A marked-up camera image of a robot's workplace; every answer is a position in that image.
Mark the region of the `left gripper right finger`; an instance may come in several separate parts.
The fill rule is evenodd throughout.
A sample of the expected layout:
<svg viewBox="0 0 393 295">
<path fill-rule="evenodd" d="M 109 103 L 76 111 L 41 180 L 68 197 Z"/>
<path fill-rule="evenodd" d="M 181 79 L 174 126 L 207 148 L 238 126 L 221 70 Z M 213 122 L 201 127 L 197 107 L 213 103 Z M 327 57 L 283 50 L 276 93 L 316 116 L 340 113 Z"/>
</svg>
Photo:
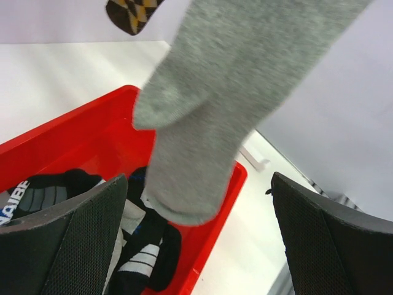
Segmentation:
<svg viewBox="0 0 393 295">
<path fill-rule="evenodd" d="M 392 294 L 392 222 L 271 179 L 296 294 Z"/>
</svg>

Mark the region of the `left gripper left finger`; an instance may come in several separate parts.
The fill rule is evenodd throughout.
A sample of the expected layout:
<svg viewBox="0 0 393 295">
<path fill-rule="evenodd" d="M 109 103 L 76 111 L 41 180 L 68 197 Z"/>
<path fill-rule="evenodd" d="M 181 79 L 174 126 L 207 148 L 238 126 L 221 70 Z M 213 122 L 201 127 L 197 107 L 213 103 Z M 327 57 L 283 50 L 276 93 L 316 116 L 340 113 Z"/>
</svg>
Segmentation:
<svg viewBox="0 0 393 295">
<path fill-rule="evenodd" d="M 1 294 L 102 294 L 128 183 L 118 175 L 1 228 Z"/>
</svg>

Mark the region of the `grey striped sock back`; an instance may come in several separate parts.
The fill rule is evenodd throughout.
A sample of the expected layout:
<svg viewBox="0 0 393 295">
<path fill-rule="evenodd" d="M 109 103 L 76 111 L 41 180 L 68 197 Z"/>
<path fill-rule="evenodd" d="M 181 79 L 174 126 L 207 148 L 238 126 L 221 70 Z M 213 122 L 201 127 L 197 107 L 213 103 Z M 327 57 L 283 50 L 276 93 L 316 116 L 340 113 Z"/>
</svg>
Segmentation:
<svg viewBox="0 0 393 295">
<path fill-rule="evenodd" d="M 244 139 L 368 1 L 193 1 L 133 109 L 156 139 L 142 198 L 186 226 L 219 212 Z"/>
</svg>

